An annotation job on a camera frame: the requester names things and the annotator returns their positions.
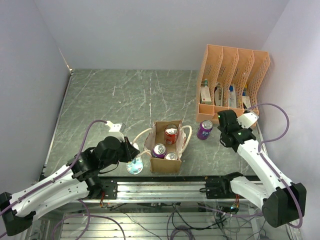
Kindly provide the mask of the canvas bag with rope handles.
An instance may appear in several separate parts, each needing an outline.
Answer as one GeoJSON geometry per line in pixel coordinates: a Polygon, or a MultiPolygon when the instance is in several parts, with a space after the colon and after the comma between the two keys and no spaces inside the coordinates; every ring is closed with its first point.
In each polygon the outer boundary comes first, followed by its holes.
{"type": "Polygon", "coordinates": [[[155,121],[151,128],[147,128],[140,132],[133,140],[137,140],[145,133],[148,136],[143,141],[143,151],[149,157],[150,171],[153,173],[175,174],[180,171],[182,164],[182,154],[186,150],[192,136],[193,129],[190,125],[183,125],[182,120],[173,121],[155,121]],[[168,144],[165,139],[165,129],[168,125],[177,127],[176,141],[168,144]],[[153,147],[156,144],[163,144],[166,152],[173,152],[177,155],[177,159],[166,159],[152,156],[153,147]]]}

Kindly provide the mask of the purple Fanta can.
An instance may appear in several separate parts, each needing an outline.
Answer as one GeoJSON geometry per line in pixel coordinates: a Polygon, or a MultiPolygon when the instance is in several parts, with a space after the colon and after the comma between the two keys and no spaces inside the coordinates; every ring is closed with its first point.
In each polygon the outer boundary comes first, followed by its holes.
{"type": "Polygon", "coordinates": [[[204,120],[199,124],[197,137],[200,140],[206,140],[213,129],[213,123],[210,120],[204,120]]]}

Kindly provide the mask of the red cola can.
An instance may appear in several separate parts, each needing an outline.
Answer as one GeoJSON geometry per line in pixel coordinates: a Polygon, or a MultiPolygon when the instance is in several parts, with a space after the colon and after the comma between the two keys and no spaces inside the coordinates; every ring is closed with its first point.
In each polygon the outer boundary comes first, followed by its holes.
{"type": "Polygon", "coordinates": [[[179,130],[174,124],[168,124],[164,129],[164,141],[168,145],[173,145],[177,142],[179,130]]]}

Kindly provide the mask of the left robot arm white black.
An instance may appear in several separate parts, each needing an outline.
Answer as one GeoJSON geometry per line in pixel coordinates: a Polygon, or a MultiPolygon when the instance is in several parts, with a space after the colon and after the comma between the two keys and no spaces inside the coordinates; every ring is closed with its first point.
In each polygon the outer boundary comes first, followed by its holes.
{"type": "Polygon", "coordinates": [[[100,171],[110,165],[129,163],[139,153],[138,146],[127,138],[121,142],[108,136],[33,186],[13,194],[1,193],[0,215],[6,234],[20,234],[34,221],[72,201],[100,197],[104,188],[100,171]]]}

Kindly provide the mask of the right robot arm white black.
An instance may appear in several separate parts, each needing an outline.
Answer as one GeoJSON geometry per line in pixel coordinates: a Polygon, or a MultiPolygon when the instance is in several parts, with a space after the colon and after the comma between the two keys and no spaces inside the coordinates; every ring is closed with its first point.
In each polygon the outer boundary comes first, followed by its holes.
{"type": "Polygon", "coordinates": [[[217,117],[220,143],[239,154],[262,183],[262,186],[258,186],[239,172],[230,173],[223,177],[221,194],[226,198],[237,194],[249,200],[274,228],[295,220],[299,221],[295,227],[300,228],[305,214],[307,190],[302,183],[294,183],[283,174],[262,151],[251,129],[258,116],[252,111],[237,116],[232,109],[228,109],[219,111],[217,117]]]}

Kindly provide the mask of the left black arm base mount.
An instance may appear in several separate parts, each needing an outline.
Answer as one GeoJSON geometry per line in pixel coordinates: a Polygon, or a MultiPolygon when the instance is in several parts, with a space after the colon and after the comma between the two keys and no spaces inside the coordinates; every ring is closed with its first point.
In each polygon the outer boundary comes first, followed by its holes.
{"type": "Polygon", "coordinates": [[[114,181],[102,184],[101,197],[106,200],[116,200],[118,194],[118,184],[114,181]]]}

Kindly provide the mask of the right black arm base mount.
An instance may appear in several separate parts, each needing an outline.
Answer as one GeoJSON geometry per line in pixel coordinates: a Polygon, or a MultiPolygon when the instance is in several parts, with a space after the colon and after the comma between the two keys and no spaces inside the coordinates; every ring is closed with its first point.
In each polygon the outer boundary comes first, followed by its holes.
{"type": "Polygon", "coordinates": [[[234,196],[230,179],[226,176],[207,177],[199,192],[204,193],[207,199],[230,199],[234,196]]]}

